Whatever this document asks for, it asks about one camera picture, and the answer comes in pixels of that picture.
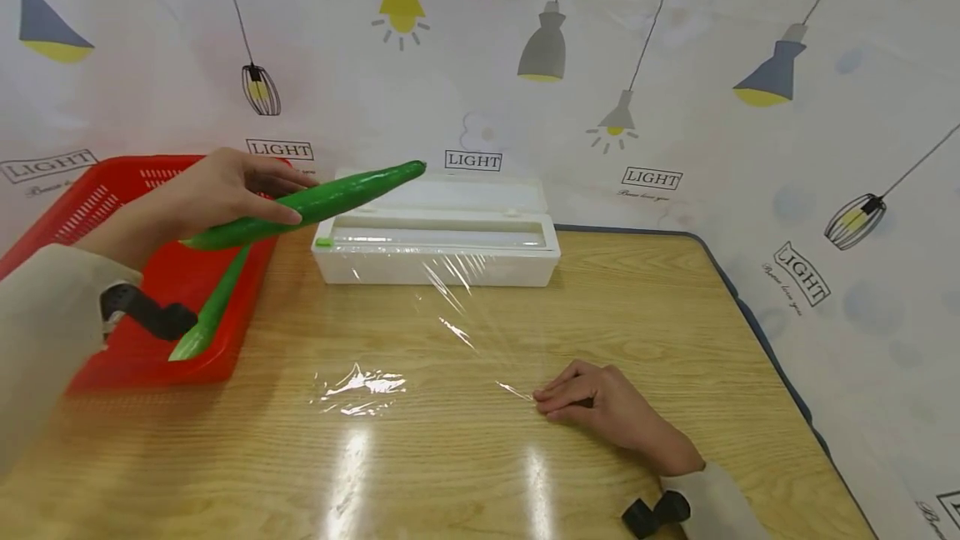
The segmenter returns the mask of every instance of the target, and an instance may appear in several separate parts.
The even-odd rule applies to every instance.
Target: red plastic basket
[[[0,279],[46,244],[72,244],[122,205],[190,167],[200,155],[116,157],[90,167],[0,260]],[[68,393],[107,388],[162,388],[214,383],[233,373],[276,238],[254,244],[209,348],[189,361],[169,362],[174,342],[154,337],[125,317],[100,352],[77,374]],[[239,248],[201,252],[170,242],[143,271],[144,292],[162,305],[200,311]]]

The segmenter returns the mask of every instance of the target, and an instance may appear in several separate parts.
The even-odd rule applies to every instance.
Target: lamp illustration
[[[250,49],[250,41],[247,40],[247,28],[244,26],[243,16],[240,15],[238,0],[233,0],[233,8],[236,9],[237,20],[240,22],[242,45],[246,47],[247,57],[250,58],[250,65],[242,66],[242,93],[247,97],[247,103],[250,103],[257,115],[279,115],[280,93],[277,90],[277,84],[273,83],[270,73],[267,73],[265,68],[260,67],[253,61],[253,52]]]
[[[915,162],[903,175],[899,176],[897,181],[893,182],[892,186],[887,188],[887,191],[883,194],[866,193],[840,207],[840,210],[830,218],[827,229],[823,231],[823,236],[826,236],[830,243],[833,243],[840,250],[848,250],[859,244],[862,239],[869,236],[870,232],[877,228],[880,219],[883,219],[887,211],[887,204],[884,199],[889,197],[890,193],[901,185],[901,182],[908,178],[911,173],[914,173],[924,161],[927,161],[930,155],[933,155],[937,149],[942,147],[958,129],[960,129],[960,123],[954,125],[953,129],[950,129],[947,135],[941,138],[940,142],[934,144],[934,147],[928,150],[920,161]]]
[[[20,42],[59,63],[82,61],[93,51],[44,0],[20,0]]]
[[[753,107],[771,107],[793,100],[794,61],[807,49],[803,35],[807,34],[807,22],[821,1],[816,0],[803,21],[792,24],[777,40],[769,59],[733,86],[733,92],[742,102]]]
[[[654,29],[657,27],[657,20],[659,19],[659,14],[661,14],[665,2],[666,0],[659,0],[657,10],[654,11],[654,18],[650,24],[650,29],[647,30],[647,36],[643,40],[643,48],[640,49],[640,58],[637,60],[637,67],[633,69],[630,87],[620,92],[620,99],[617,102],[617,106],[613,107],[613,110],[607,113],[607,116],[600,122],[599,127],[587,130],[587,134],[598,134],[601,132],[601,128],[606,130],[607,141],[602,148],[602,153],[604,154],[610,153],[611,142],[614,138],[617,140],[617,143],[619,143],[620,150],[626,148],[626,143],[623,140],[624,136],[639,138],[636,133],[630,131],[636,129],[633,126],[633,116],[630,115],[630,99],[633,98],[633,84],[637,81],[637,75],[640,73],[640,65],[643,64],[644,55],[646,55],[647,48],[650,46],[650,39],[654,35]],[[601,142],[604,142],[603,135],[595,137],[590,147],[596,147]]]
[[[538,82],[558,82],[567,68],[567,42],[560,27],[567,16],[560,12],[560,0],[548,1],[539,14],[541,27],[530,36],[517,75]]]
[[[372,26],[383,26],[389,20],[392,29],[388,29],[383,35],[383,41],[390,40],[393,33],[397,33],[400,50],[403,50],[404,34],[409,34],[410,38],[419,46],[419,36],[417,28],[430,29],[424,22],[418,22],[417,18],[425,17],[423,6],[419,0],[383,0],[380,2],[380,14],[387,18],[378,18],[371,22]]]

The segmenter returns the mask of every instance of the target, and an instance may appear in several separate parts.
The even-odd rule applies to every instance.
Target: green cucumber
[[[251,244],[306,225],[320,223],[323,219],[361,207],[419,178],[426,172],[423,161],[405,162],[396,167],[379,169],[377,172],[358,173],[320,186],[280,197],[277,202],[301,213],[303,220],[297,225],[266,222],[255,217],[241,217],[236,222],[211,227],[207,231],[181,241],[197,250],[221,250],[243,244]]]
[[[227,311],[233,289],[238,285],[248,254],[250,254],[250,245],[244,246],[233,258],[227,266],[227,271],[223,273],[217,286],[197,313],[197,325],[190,327],[190,331],[183,334],[174,352],[170,352],[170,358],[167,361],[186,361],[208,349],[217,333],[217,328],[220,327],[223,312]]]

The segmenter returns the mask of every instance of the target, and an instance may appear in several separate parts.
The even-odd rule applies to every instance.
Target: beige sleeve
[[[0,479],[71,378],[102,350],[100,294],[140,281],[108,258],[51,244],[0,282]]]
[[[687,476],[663,477],[663,490],[683,495],[690,518],[681,523],[689,540],[769,540],[737,483],[719,465]]]

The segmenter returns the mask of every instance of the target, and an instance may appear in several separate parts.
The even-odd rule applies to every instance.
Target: hand
[[[284,162],[219,148],[128,206],[162,222],[165,236],[184,239],[245,217],[296,225],[298,212],[256,193],[279,198],[316,185]]]
[[[251,217],[296,225],[299,213],[259,197],[283,197],[316,186],[305,173],[284,162],[219,148],[163,186],[120,207],[106,222],[74,246],[142,269],[165,243]]]
[[[619,447],[636,451],[661,477],[706,467],[693,442],[663,419],[613,365],[574,361],[543,390],[537,410],[550,421],[571,421]]]

